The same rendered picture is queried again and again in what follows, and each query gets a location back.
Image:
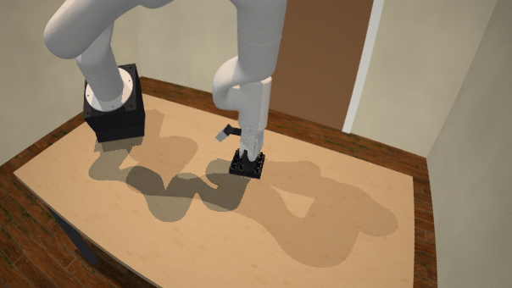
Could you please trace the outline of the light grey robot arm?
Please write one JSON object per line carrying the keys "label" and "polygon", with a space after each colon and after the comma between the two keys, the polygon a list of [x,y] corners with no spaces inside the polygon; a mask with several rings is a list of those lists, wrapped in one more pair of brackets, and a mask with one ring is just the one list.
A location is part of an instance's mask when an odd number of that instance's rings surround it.
{"label": "light grey robot arm", "polygon": [[[110,46],[114,21],[138,5],[153,9],[172,1],[66,0],[47,23],[44,42],[53,55],[75,59],[88,83],[89,104],[101,112],[113,111],[127,102],[133,89],[131,76],[118,68]],[[214,105],[238,111],[241,128],[260,131],[267,126],[287,0],[230,1],[237,8],[238,56],[214,76]]]}

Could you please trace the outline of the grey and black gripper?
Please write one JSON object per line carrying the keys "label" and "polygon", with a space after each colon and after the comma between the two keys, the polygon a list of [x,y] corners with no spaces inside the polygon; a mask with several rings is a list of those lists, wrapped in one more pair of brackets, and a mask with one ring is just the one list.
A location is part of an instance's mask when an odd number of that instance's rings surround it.
{"label": "grey and black gripper", "polygon": [[[241,128],[241,127],[240,127]],[[243,170],[253,172],[256,165],[256,157],[259,155],[264,145],[264,129],[260,131],[251,131],[241,128],[241,139],[239,156],[242,154]]]}

